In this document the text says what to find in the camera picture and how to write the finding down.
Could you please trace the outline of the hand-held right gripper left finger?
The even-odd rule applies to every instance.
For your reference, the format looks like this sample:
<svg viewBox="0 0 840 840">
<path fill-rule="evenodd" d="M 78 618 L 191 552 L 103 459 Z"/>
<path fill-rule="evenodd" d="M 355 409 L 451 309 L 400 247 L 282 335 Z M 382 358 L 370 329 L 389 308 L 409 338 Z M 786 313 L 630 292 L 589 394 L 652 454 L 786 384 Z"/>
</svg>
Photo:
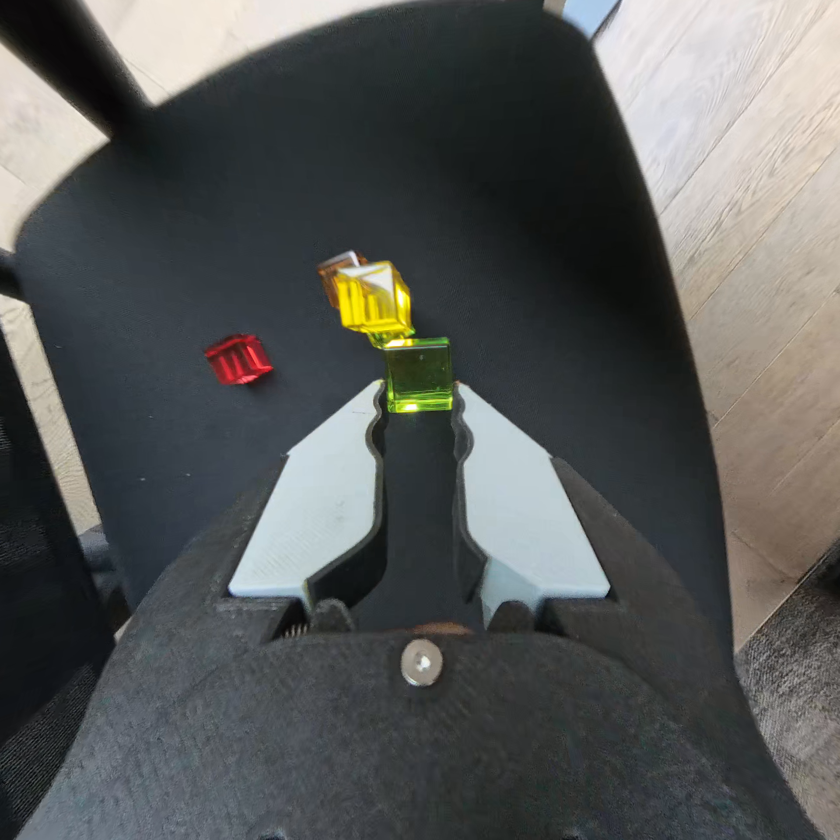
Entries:
<svg viewBox="0 0 840 840">
<path fill-rule="evenodd" d="M 241 599 L 358 605 L 387 565 L 382 435 L 374 380 L 287 453 L 227 586 Z"/>
</svg>

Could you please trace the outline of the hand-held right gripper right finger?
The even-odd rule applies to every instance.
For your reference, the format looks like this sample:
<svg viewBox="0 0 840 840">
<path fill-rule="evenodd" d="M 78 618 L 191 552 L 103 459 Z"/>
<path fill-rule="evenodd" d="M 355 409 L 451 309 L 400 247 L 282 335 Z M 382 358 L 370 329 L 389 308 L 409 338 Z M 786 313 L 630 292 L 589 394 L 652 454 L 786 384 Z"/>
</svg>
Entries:
<svg viewBox="0 0 840 840">
<path fill-rule="evenodd" d="M 457 383 L 455 569 L 485 628 L 506 603 L 538 618 L 551 600 L 601 601 L 611 584 L 551 454 Z"/>
</svg>

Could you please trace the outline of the red transparent cube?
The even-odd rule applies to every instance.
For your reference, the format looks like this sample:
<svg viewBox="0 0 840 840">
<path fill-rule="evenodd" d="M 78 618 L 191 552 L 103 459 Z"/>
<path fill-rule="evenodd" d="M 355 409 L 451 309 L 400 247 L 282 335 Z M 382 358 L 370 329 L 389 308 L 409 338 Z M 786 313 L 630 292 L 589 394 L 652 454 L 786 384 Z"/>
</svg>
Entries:
<svg viewBox="0 0 840 840">
<path fill-rule="evenodd" d="M 249 385 L 275 369 L 253 333 L 229 335 L 206 347 L 203 354 L 220 385 Z"/>
</svg>

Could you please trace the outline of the yellow transparent cube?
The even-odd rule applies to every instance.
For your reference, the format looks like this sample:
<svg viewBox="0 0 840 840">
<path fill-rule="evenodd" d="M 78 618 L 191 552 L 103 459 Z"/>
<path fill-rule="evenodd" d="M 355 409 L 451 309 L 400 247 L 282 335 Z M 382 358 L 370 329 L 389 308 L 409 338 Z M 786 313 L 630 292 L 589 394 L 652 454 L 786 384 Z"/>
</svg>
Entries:
<svg viewBox="0 0 840 840">
<path fill-rule="evenodd" d="M 346 329 L 386 342 L 414 334 L 411 291 L 390 260 L 338 268 L 333 285 Z"/>
</svg>

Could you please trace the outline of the orange transparent cube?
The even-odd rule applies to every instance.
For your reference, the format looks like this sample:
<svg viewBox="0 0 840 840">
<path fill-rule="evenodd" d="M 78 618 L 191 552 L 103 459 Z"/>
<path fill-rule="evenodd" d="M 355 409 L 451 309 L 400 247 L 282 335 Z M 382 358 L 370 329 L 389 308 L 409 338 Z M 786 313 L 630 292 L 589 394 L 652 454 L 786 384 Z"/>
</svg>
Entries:
<svg viewBox="0 0 840 840">
<path fill-rule="evenodd" d="M 340 309 L 339 293 L 335 280 L 338 272 L 347 267 L 359 267 L 367 263 L 367 258 L 361 252 L 347 250 L 317 265 L 318 275 L 331 307 Z"/>
</svg>

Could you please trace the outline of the black office chair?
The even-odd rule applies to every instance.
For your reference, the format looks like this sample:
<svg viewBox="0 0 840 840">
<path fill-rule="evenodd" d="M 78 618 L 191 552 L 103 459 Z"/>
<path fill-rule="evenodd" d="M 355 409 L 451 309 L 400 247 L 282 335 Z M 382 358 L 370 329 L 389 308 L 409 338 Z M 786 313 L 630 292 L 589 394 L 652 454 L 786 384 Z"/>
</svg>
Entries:
<svg viewBox="0 0 840 840">
<path fill-rule="evenodd" d="M 387 565 L 351 630 L 224 595 L 287 453 L 379 378 L 315 265 L 390 259 L 456 377 L 665 550 L 569 635 L 478 631 L 448 413 L 386 419 Z M 17 283 L 133 599 L 21 838 L 736 838 L 703 717 L 637 663 L 630 595 L 731 641 L 718 480 L 644 179 L 592 48 L 533 2 L 352 16 L 135 111 L 24 222 Z M 220 385 L 212 343 L 273 372 Z"/>
</svg>

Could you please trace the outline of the grey patterned rug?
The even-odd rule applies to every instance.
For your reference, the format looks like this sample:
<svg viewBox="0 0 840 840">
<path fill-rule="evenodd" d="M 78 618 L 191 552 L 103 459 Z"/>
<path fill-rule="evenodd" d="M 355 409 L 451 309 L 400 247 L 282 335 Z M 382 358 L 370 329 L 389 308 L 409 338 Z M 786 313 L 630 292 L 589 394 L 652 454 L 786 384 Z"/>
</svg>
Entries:
<svg viewBox="0 0 840 840">
<path fill-rule="evenodd" d="M 838 543 L 734 660 L 759 729 L 794 796 L 825 838 L 838 839 Z"/>
</svg>

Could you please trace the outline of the black post with grey foot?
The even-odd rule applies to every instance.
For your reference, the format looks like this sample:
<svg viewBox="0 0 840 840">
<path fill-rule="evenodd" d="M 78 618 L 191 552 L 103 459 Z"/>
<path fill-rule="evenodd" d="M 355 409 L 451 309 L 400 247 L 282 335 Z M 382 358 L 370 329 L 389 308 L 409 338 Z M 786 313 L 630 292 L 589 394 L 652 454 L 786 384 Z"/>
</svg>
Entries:
<svg viewBox="0 0 840 840">
<path fill-rule="evenodd" d="M 542 1 L 542 9 L 592 40 L 609 24 L 622 1 Z"/>
</svg>

